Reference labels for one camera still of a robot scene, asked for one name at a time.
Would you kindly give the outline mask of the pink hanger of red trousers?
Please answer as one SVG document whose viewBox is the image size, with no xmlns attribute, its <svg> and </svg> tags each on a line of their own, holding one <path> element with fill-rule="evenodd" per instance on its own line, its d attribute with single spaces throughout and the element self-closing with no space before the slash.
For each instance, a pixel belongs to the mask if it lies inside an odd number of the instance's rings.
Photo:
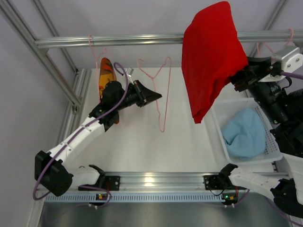
<svg viewBox="0 0 303 227">
<path fill-rule="evenodd" d="M 154 76 L 152 76 L 151 74 L 147 73 L 145 70 L 142 69 L 142 67 L 140 66 L 140 63 L 144 62 L 143 59 L 139 58 L 137 60 L 137 67 L 139 68 L 139 70 L 141 72 L 143 72 L 151 81 L 153 84 L 153 91 L 157 92 L 157 88 L 156 88 L 156 78 L 159 75 L 159 73 L 161 72 L 161 70 L 169 65 L 169 75 L 168 75 L 168 85 L 167 85 L 167 94 L 166 94 L 166 102 L 165 102 L 165 112 L 164 112 L 164 120 L 163 123 L 161 123 L 161 112 L 160 112 L 160 108 L 159 108 L 159 102 L 156 101 L 156 110 L 158 113 L 158 128 L 159 131 L 161 133 L 164 133 L 166 130 L 166 121 L 167 121 L 167 112 L 168 112 L 168 102 L 169 102 L 169 89 L 170 89 L 170 80 L 171 80 L 171 68 L 172 68 L 172 59 L 168 56 L 166 57 L 164 63 L 161 65 L 161 67 L 158 69 L 158 71 L 156 72 L 156 74 Z"/>
</svg>

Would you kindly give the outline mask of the red trousers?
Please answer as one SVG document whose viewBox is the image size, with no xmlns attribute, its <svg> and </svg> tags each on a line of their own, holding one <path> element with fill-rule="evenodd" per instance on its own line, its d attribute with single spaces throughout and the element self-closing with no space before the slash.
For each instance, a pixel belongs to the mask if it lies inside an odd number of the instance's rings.
<svg viewBox="0 0 303 227">
<path fill-rule="evenodd" d="M 230 77 L 247 65 L 229 2 L 199 11 L 184 32 L 181 59 L 194 123 L 202 122 Z"/>
</svg>

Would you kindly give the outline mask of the pink hanger of blue garment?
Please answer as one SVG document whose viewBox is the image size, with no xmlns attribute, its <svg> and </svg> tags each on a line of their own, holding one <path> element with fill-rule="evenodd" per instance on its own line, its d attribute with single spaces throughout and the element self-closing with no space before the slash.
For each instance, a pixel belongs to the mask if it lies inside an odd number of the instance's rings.
<svg viewBox="0 0 303 227">
<path fill-rule="evenodd" d="M 293 30 L 292 28 L 289 28 L 288 31 L 290 32 L 290 35 L 287 37 L 284 47 L 286 47 L 289 43 L 291 43 L 291 42 L 293 41 L 294 30 Z M 266 46 L 267 49 L 268 49 L 271 53 L 275 53 L 275 52 L 273 51 L 273 49 L 271 48 L 271 46 L 270 46 L 268 43 L 266 43 L 266 42 L 261 42 L 261 43 L 256 42 L 256 49 L 257 49 L 257 56 L 258 56 L 258 57 L 261 56 L 261 54 L 260 54 L 260 46 L 261 46 L 261 45 Z"/>
</svg>

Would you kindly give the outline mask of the light blue garment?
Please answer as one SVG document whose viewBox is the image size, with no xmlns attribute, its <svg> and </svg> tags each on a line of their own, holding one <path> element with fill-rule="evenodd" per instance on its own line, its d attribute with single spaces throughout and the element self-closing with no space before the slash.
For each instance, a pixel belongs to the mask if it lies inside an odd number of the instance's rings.
<svg viewBox="0 0 303 227">
<path fill-rule="evenodd" d="M 266 149 L 266 130 L 259 115 L 250 108 L 237 112 L 221 129 L 227 153 L 232 158 L 251 160 Z"/>
</svg>

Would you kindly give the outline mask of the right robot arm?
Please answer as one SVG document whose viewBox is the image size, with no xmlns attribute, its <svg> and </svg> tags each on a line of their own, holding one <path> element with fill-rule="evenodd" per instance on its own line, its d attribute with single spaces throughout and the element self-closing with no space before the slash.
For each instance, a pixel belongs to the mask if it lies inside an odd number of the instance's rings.
<svg viewBox="0 0 303 227">
<path fill-rule="evenodd" d="M 284 213 L 303 217 L 303 91 L 286 93 L 276 82 L 261 82 L 267 75 L 283 75 L 291 81 L 291 73 L 280 62 L 270 58 L 248 58 L 248 65 L 230 78 L 236 91 L 248 90 L 268 119 L 277 125 L 270 130 L 280 152 L 289 164 L 292 178 L 276 179 L 258 175 L 227 164 L 218 174 L 224 189 L 238 186 L 253 190 L 271 201 Z"/>
</svg>

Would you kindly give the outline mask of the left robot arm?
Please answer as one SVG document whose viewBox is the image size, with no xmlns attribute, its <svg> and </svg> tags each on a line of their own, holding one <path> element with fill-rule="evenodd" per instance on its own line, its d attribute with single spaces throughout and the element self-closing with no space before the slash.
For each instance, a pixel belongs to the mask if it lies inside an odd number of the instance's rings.
<svg viewBox="0 0 303 227">
<path fill-rule="evenodd" d="M 129 106 L 144 107 L 162 97 L 140 81 L 126 89 L 118 81 L 110 81 L 102 92 L 100 103 L 89 113 L 82 125 L 68 138 L 48 152 L 35 156 L 35 179 L 55 196 L 70 188 L 95 190 L 105 183 L 106 173 L 96 165 L 71 168 L 75 158 L 97 137 L 119 121 L 118 112 Z"/>
</svg>

